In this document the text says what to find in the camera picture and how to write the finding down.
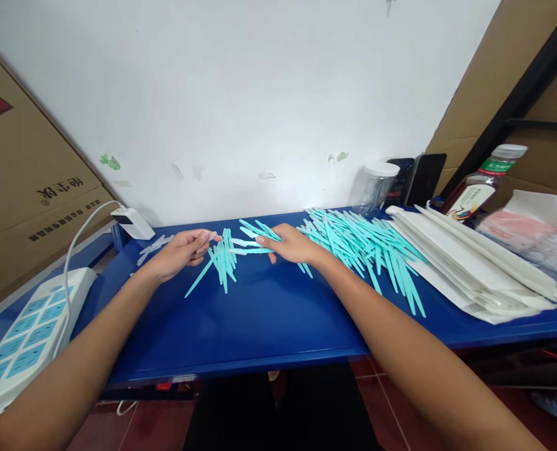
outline black phone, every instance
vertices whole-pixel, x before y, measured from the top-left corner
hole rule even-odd
[[[399,173],[395,177],[391,189],[385,199],[385,207],[390,205],[400,205],[406,194],[408,181],[414,169],[414,158],[391,158],[387,163],[399,166]]]
[[[416,157],[410,188],[403,203],[406,207],[414,205],[424,207],[433,197],[445,160],[447,160],[446,153],[424,154]]]

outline hand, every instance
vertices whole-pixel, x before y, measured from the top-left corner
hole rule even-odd
[[[274,241],[269,238],[258,236],[255,240],[262,246],[272,249],[286,260],[293,263],[314,264],[318,256],[325,251],[324,248],[314,243],[300,231],[288,224],[280,224],[272,230],[282,238],[282,241]],[[272,264],[276,263],[276,256],[268,254]]]
[[[196,266],[204,260],[209,249],[208,239],[211,232],[205,229],[184,231],[176,234],[173,240],[165,245],[159,253],[151,258],[138,271],[146,272],[160,282],[167,282],[185,266]],[[217,242],[221,236],[214,236]]]

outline white lid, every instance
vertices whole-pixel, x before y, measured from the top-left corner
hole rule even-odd
[[[400,167],[398,165],[379,160],[374,160],[364,165],[364,172],[376,177],[394,177],[399,174],[399,170]]]
[[[518,144],[500,144],[491,152],[494,157],[500,158],[520,158],[527,151],[527,146]]]

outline power strip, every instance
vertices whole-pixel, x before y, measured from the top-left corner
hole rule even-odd
[[[59,351],[70,342],[96,275],[90,268],[68,273],[69,303],[65,299],[62,274],[36,289],[0,342],[0,413],[53,360],[59,340]],[[70,323],[64,328],[68,316]]]

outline green paint mark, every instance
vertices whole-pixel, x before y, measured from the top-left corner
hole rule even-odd
[[[100,162],[102,164],[106,164],[107,166],[109,166],[113,170],[120,170],[121,169],[121,166],[118,163],[118,161],[115,159],[115,157],[113,157],[112,155],[109,155],[108,153],[106,153],[104,155],[101,155]]]

